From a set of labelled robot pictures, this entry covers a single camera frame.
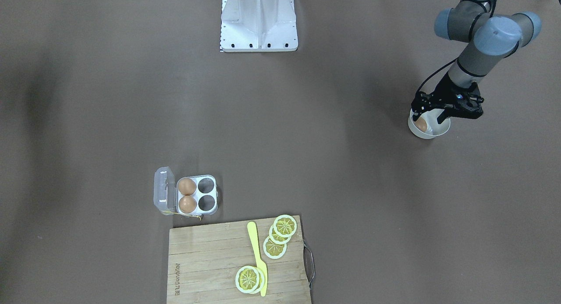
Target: light blue cap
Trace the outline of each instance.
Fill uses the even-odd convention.
[[[521,14],[524,14],[524,15],[528,16],[529,20],[532,21],[533,35],[532,35],[532,38],[530,39],[530,41],[532,41],[537,37],[537,35],[540,34],[541,19],[536,13],[533,13],[533,12],[522,12]]]
[[[434,21],[434,33],[436,33],[437,36],[448,40],[451,40],[448,35],[448,16],[450,15],[451,10],[451,8],[447,8],[441,11],[437,16],[437,20]]]
[[[487,55],[507,54],[522,38],[522,29],[507,17],[491,17],[477,30],[475,48]]]

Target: transparent lid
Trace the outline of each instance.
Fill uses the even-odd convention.
[[[160,167],[154,174],[154,206],[163,214],[176,211],[176,185],[174,173],[169,167]]]

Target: cutting board handle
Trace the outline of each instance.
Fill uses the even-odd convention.
[[[312,290],[312,282],[314,282],[315,279],[314,254],[312,254],[312,250],[308,247],[305,240],[303,240],[303,243],[304,243],[304,270],[306,270],[306,277],[308,278],[310,290]],[[312,271],[311,276],[308,273],[308,263],[310,264],[310,270]]]

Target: knife handle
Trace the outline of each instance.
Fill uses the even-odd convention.
[[[259,238],[257,236],[257,225],[255,222],[249,222],[247,224],[247,233],[249,234],[249,239],[251,240],[251,247],[253,248],[253,254],[255,259],[261,259],[261,252],[259,251]]]

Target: white metal bracket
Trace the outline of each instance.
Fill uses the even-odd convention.
[[[222,0],[220,50],[295,51],[294,0]]]

